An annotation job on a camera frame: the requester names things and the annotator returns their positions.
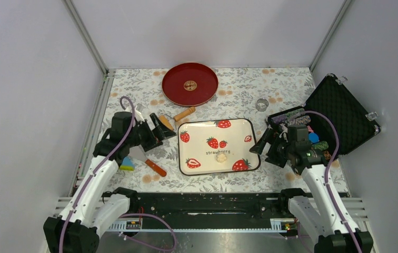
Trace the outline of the small dough ball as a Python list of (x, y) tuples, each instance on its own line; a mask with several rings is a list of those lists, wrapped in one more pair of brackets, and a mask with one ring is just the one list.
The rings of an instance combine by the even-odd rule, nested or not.
[(219, 154), (216, 156), (216, 161), (217, 161), (218, 163), (224, 163), (224, 162), (227, 161), (227, 156), (226, 156), (224, 153), (219, 153)]

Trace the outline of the strawberry pattern rectangular tray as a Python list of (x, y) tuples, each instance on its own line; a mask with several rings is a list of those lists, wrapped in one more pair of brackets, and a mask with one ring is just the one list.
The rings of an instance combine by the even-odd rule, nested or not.
[[(261, 159), (249, 149), (256, 143), (250, 120), (224, 119), (183, 123), (178, 127), (178, 160), (182, 174), (198, 176), (213, 173), (253, 171)], [(218, 163), (224, 153), (227, 161)]]

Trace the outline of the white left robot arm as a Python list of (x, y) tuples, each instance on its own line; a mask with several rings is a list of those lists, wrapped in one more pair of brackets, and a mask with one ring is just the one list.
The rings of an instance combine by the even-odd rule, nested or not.
[(162, 145), (176, 133), (162, 123), (156, 114), (148, 122), (138, 112), (117, 112), (111, 127), (95, 145), (91, 167), (66, 207), (43, 225), (50, 252), (96, 252), (100, 238), (122, 215), (139, 215), (142, 208), (137, 192), (117, 188), (109, 200), (98, 207), (106, 185), (129, 154), (145, 153)]

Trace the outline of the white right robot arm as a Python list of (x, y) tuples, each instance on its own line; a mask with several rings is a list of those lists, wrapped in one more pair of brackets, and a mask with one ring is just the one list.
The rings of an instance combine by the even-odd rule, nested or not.
[(279, 167), (290, 164), (307, 184), (316, 207), (300, 188), (282, 190), (277, 209), (282, 216), (298, 219), (314, 243), (314, 252), (371, 252), (373, 238), (361, 231), (337, 193), (329, 175), (330, 163), (321, 150), (313, 149), (305, 125), (290, 125), (283, 132), (279, 125), (268, 127), (250, 148), (261, 154), (270, 145), (266, 162)]

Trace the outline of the wooden dough roller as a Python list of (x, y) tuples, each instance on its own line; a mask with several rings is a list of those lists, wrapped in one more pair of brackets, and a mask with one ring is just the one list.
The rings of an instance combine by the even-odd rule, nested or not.
[[(185, 109), (184, 111), (182, 111), (181, 113), (178, 113), (177, 115), (173, 116), (173, 119), (175, 122), (180, 121), (181, 119), (189, 116), (190, 114), (194, 113), (196, 111), (196, 107), (192, 106), (189, 107), (187, 109)], [(170, 121), (167, 119), (166, 116), (161, 115), (158, 117), (158, 119), (162, 122), (162, 124), (165, 127), (168, 127), (169, 130), (174, 130), (174, 127), (171, 125)]]

